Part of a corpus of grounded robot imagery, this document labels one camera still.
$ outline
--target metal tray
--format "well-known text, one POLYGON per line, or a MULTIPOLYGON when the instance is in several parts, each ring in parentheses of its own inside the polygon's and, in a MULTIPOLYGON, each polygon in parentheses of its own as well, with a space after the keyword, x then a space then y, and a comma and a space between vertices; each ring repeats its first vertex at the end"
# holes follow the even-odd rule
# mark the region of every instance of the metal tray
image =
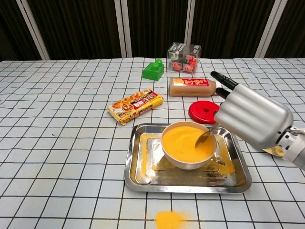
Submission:
POLYGON ((173 166, 164 156, 160 136, 168 124, 133 128, 124 179, 144 192, 243 193, 252 183, 236 137, 217 127, 217 150, 211 161, 195 170, 173 166))

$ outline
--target green building block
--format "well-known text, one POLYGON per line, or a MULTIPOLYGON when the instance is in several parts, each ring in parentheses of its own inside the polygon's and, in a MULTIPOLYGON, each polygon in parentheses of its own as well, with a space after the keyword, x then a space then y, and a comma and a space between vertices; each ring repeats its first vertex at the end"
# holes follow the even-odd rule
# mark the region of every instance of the green building block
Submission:
POLYGON ((162 60, 157 59, 155 62, 150 63, 142 72, 142 78, 149 80, 160 80, 164 73, 164 64, 162 60))

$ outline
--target silver robotic hand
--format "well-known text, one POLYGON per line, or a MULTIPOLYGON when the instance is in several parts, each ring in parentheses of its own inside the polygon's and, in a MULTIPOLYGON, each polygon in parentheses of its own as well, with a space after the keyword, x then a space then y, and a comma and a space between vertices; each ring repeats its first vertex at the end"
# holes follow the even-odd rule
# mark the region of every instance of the silver robotic hand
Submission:
POLYGON ((215 121, 256 148, 281 146, 283 159, 305 170, 305 132, 292 126, 291 111, 220 73, 211 72, 211 76, 232 90, 216 89, 225 101, 215 121))

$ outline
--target clear plastic box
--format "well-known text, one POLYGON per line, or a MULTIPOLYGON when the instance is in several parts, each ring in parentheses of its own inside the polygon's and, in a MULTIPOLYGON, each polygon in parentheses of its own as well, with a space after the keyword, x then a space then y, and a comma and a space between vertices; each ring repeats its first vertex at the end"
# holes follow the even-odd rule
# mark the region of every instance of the clear plastic box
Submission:
POLYGON ((194 73, 200 55, 200 45, 174 42, 167 50, 167 70, 194 73))

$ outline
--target red lid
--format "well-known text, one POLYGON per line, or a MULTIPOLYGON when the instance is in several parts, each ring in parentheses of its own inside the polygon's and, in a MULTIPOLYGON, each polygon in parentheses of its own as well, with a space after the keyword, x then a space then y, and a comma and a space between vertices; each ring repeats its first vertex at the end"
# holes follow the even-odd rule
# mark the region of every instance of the red lid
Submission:
POLYGON ((198 101, 189 108, 189 116, 201 124, 214 124, 214 113, 219 110, 219 105, 210 101, 198 101))

